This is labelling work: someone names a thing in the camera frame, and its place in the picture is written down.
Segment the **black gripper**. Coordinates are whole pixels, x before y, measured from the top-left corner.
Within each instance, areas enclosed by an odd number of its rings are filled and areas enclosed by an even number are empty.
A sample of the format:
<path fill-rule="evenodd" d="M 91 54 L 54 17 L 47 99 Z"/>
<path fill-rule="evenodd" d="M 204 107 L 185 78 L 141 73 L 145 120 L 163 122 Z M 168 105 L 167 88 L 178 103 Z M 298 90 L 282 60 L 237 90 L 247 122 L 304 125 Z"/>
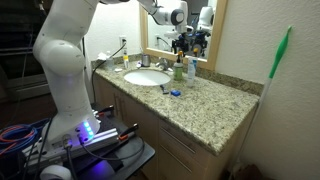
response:
<path fill-rule="evenodd" d="M 174 53 L 177 54 L 179 51 L 183 53 L 187 53 L 190 51 L 191 41 L 192 41 L 192 33 L 182 33 L 178 36 L 177 39 L 172 41 L 172 48 Z"/>

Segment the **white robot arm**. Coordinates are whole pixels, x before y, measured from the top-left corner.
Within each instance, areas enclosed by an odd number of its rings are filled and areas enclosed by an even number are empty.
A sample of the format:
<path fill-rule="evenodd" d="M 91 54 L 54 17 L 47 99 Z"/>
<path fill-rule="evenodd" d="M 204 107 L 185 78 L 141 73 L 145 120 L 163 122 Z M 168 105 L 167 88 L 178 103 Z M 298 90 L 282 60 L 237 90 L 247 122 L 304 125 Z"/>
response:
<path fill-rule="evenodd" d="M 47 149 L 58 148 L 65 135 L 77 145 L 79 137 L 92 140 L 99 131 L 85 87 L 85 58 L 78 45 L 88 32 L 98 4 L 128 1 L 53 1 L 33 46 L 33 55 L 42 65 L 57 107 L 57 114 L 45 130 Z"/>

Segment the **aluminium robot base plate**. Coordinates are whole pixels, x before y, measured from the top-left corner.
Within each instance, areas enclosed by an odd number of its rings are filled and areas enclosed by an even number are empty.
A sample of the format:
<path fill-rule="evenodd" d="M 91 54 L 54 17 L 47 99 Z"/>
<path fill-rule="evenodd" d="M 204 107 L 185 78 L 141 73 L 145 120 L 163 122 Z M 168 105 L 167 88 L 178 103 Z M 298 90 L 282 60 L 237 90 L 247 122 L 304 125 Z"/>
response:
<path fill-rule="evenodd" d="M 95 151 L 104 147 L 113 145 L 119 141 L 116 128 L 94 135 L 88 132 L 86 136 L 77 134 L 76 137 L 67 143 L 59 142 L 53 150 L 45 150 L 44 155 L 38 157 L 42 142 L 37 142 L 34 147 L 25 148 L 22 153 L 25 157 L 30 157 L 27 166 L 34 170 L 37 165 L 40 167 L 49 166 L 67 160 L 66 146 L 71 147 L 70 153 L 72 158 L 77 158 L 87 154 L 89 151 Z"/>

